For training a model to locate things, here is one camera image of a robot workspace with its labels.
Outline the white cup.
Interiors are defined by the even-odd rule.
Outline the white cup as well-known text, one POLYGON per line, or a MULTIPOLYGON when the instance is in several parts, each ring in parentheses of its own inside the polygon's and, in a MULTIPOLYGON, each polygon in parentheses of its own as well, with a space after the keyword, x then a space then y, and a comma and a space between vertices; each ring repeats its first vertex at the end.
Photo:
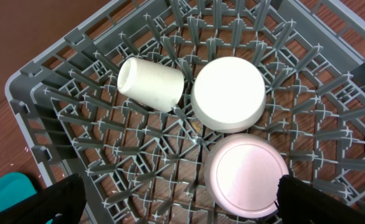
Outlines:
POLYGON ((184 76, 178 69, 132 57, 120 68, 117 88, 121 94, 167 113, 182 96, 184 76))

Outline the small white plate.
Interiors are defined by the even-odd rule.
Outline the small white plate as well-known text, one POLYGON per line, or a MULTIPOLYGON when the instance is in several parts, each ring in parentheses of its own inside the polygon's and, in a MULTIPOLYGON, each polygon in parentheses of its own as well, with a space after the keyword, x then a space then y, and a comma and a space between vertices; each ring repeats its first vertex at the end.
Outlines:
POLYGON ((280 153, 252 134, 221 139, 204 163, 208 193, 218 206, 244 218, 262 218, 277 210, 278 183, 287 174, 280 153))

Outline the white bowl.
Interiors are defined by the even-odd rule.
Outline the white bowl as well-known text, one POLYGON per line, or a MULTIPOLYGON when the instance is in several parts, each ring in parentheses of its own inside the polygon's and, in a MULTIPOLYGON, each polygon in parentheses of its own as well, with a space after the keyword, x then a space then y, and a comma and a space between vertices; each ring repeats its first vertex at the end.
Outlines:
POLYGON ((191 91, 196 118, 207 128, 237 133, 253 126, 265 109, 265 82, 259 69, 238 57, 205 65, 191 91))

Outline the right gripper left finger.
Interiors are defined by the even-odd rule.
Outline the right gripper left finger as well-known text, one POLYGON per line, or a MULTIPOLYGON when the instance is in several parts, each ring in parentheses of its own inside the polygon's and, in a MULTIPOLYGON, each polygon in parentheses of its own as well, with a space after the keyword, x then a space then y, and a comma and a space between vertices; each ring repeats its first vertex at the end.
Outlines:
POLYGON ((78 224, 86 206, 85 185, 80 174, 72 174, 39 193, 0 212, 0 223, 78 224))

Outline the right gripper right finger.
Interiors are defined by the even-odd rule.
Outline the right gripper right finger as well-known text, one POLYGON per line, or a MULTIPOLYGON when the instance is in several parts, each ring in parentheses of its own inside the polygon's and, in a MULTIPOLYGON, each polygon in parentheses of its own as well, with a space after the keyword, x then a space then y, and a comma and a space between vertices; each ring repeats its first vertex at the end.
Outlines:
POLYGON ((284 224, 365 224, 365 214, 290 175, 279 180, 276 205, 284 224))

